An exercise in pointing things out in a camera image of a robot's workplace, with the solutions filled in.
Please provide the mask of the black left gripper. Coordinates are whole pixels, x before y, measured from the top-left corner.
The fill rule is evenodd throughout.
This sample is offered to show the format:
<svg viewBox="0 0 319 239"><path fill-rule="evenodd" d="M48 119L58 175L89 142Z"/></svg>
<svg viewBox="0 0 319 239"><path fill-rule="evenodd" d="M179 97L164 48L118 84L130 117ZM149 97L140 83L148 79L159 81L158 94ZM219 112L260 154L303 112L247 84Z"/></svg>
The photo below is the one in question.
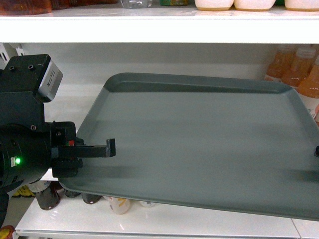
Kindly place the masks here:
<svg viewBox="0 0 319 239"><path fill-rule="evenodd" d="M75 124L70 121L51 122L45 134L45 166L56 178L75 177L83 166L80 158L107 158L116 155L116 140L107 139L105 145L80 145Z"/></svg>

